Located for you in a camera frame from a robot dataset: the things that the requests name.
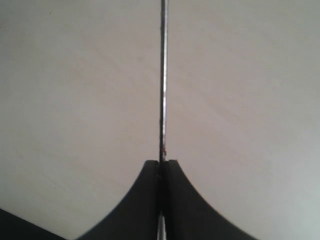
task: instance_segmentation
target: white wall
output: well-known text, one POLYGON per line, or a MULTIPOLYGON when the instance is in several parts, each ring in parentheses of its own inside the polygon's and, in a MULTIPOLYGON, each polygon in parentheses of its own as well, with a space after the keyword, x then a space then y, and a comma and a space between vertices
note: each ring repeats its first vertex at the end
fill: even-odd
MULTIPOLYGON (((320 2, 171 0, 168 157, 262 240, 320 238, 320 2)), ((160 1, 0 3, 0 207, 68 239, 158 157, 160 1)))

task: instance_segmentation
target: white surface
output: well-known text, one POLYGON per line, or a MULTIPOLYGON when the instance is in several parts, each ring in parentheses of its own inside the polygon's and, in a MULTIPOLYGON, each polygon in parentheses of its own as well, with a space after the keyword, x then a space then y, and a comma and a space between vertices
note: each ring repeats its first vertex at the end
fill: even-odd
MULTIPOLYGON (((320 238, 319 7, 170 1, 168 158, 261 240, 320 238)), ((1 208, 72 239, 158 157, 159 20, 157 1, 0 3, 1 208)))

